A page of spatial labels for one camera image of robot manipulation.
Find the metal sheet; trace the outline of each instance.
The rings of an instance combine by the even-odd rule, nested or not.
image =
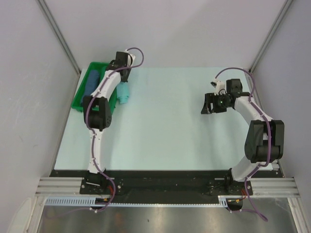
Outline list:
[[[269,218],[262,221],[251,213],[230,214],[225,208],[109,207],[101,213],[77,211],[40,222],[39,233],[296,233],[287,199],[256,199]],[[244,208],[250,208],[248,201]],[[45,207],[54,216],[73,207]]]

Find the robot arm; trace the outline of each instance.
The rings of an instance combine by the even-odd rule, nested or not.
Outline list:
[[[218,85],[224,83],[218,81],[212,82],[216,88],[214,93],[205,94],[205,103],[201,111],[202,114],[222,113],[227,108],[232,107],[239,112],[249,125],[246,142],[244,145],[245,156],[232,169],[231,178],[233,181],[243,182],[258,165],[265,164],[268,154],[267,125],[263,116],[269,121],[271,128],[271,157],[270,163],[275,159],[280,159],[283,155],[284,144],[284,123],[281,120],[273,120],[266,115],[254,102],[249,98],[248,92],[242,91],[242,84],[239,79],[226,81],[226,91],[217,91]]]
[[[83,112],[84,121],[86,123],[86,112],[91,100],[95,97],[92,107],[98,105],[99,110],[93,110],[92,108],[88,114],[88,125],[90,126],[90,161],[88,165],[88,171],[90,173],[98,173],[97,168],[94,165],[95,159],[97,166],[101,171],[105,170],[105,166],[101,162],[101,142],[103,134],[106,132],[111,124],[112,114],[109,106],[109,99],[112,92],[120,82],[127,82],[131,69],[120,70],[114,72],[120,67],[130,67],[135,60],[135,56],[126,52],[117,52],[116,59],[113,60],[106,69],[105,75],[97,89],[90,95],[85,96],[83,99]]]

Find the gray wall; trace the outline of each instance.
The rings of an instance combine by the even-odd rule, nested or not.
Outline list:
[[[311,1],[297,0],[254,75],[264,110],[285,122],[286,176],[311,214]]]
[[[77,75],[35,0],[0,3],[0,232],[47,173]]]
[[[46,0],[80,67],[132,46],[144,67],[248,67],[284,1]]]

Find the green tray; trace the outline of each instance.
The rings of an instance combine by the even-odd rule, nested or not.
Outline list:
[[[77,91],[76,96],[73,99],[73,102],[71,104],[71,107],[73,109],[78,110],[79,112],[83,112],[83,107],[80,105],[80,101],[81,101],[81,97],[84,94],[84,89],[86,86],[86,81],[88,78],[88,75],[90,73],[91,70],[97,70],[100,74],[100,82],[103,80],[104,75],[105,75],[105,70],[106,67],[109,65],[109,63],[101,63],[101,62],[91,62],[88,66],[88,69],[86,71],[86,74],[79,86],[79,89]],[[115,107],[116,107],[116,103],[117,103],[117,90],[114,89],[114,91],[111,94],[111,97],[109,99],[109,106],[110,106],[110,110],[111,110],[111,114],[113,113]]]

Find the stainless steel surface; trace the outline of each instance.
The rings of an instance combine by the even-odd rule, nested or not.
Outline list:
[[[59,29],[59,27],[58,27],[54,17],[53,17],[49,7],[47,6],[45,0],[36,0],[36,1],[38,3],[42,13],[44,14],[47,22],[49,23],[51,29],[53,30],[57,40],[59,41],[60,45],[62,46],[66,56],[70,60],[73,68],[75,69],[77,74],[80,74],[81,71],[79,69],[79,66],[78,66],[76,60],[74,59],[74,57],[73,57],[73,55],[72,55],[72,53],[71,53],[71,51],[70,51],[70,49],[69,49],[69,47],[68,47],[68,45],[67,45],[67,43],[65,41],[65,39],[64,39],[64,37],[63,37],[63,35],[62,35],[62,33],[61,33],[61,31],[60,31],[60,29]]]
[[[39,233],[296,233],[287,199],[256,199],[268,218],[252,213],[230,214],[225,208],[109,207],[95,214],[88,210],[40,222]],[[244,208],[250,208],[248,201]],[[73,207],[45,207],[48,217]]]
[[[252,66],[250,67],[250,71],[251,73],[254,72],[258,62],[260,61],[261,57],[263,56],[264,52],[266,51],[266,49],[268,48],[271,40],[273,39],[277,29],[279,28],[281,22],[283,21],[283,19],[285,18],[286,16],[286,13],[288,12],[290,6],[292,5],[292,2],[294,0],[286,0],[281,11],[279,12],[278,16],[276,17],[276,20],[274,21],[265,41],[263,42],[258,54],[256,55],[253,63],[252,63]]]

